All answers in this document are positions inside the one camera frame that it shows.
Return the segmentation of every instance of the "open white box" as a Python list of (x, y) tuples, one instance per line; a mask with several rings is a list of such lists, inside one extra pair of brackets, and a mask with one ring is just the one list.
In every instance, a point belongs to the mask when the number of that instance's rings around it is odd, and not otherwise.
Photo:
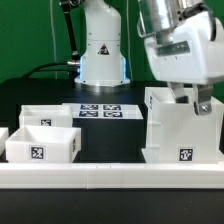
[(81, 149), (78, 128), (24, 126), (6, 140), (9, 163), (71, 163)]
[(216, 163), (224, 106), (212, 98), (212, 113), (194, 111), (193, 89), (185, 89), (188, 104), (177, 104), (168, 88), (146, 88), (148, 163)]
[(22, 106), (20, 127), (24, 125), (72, 127), (72, 111), (68, 105)]
[(0, 128), (0, 155), (5, 150), (5, 141), (9, 137), (8, 128)]

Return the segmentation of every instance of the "black table surface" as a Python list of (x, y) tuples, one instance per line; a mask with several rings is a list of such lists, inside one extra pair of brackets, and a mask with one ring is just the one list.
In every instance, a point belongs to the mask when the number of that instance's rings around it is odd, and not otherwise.
[[(144, 87), (93, 94), (68, 80), (9, 79), (0, 84), (0, 126), (18, 128), (21, 105), (144, 104)], [(3, 224), (223, 224), (224, 190), (217, 189), (1, 189)]]

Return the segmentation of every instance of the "qr code sticker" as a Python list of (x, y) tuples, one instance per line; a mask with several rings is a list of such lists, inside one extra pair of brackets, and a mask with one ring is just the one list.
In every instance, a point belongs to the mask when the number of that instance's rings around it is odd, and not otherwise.
[(41, 119), (41, 126), (51, 126), (51, 119)]
[(192, 162), (194, 149), (180, 149), (179, 161), (180, 162)]
[(31, 146), (30, 147), (31, 159), (44, 160), (45, 152), (42, 146)]

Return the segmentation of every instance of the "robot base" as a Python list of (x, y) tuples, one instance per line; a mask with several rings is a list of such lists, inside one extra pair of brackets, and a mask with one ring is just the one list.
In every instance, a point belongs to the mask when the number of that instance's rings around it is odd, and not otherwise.
[(115, 93), (124, 90), (128, 90), (131, 86), (130, 83), (124, 83), (117, 86), (98, 86), (98, 85), (87, 85), (84, 83), (74, 83), (75, 88), (82, 89), (95, 93)]

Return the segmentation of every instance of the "robot logo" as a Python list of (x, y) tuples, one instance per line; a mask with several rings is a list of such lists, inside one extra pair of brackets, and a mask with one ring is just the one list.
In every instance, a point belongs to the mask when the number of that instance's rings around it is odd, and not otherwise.
[(180, 162), (193, 161), (193, 149), (180, 149), (179, 161)]
[(101, 55), (110, 55), (109, 54), (109, 51), (106, 47), (106, 44), (104, 44), (101, 49), (99, 50), (98, 54), (101, 54)]

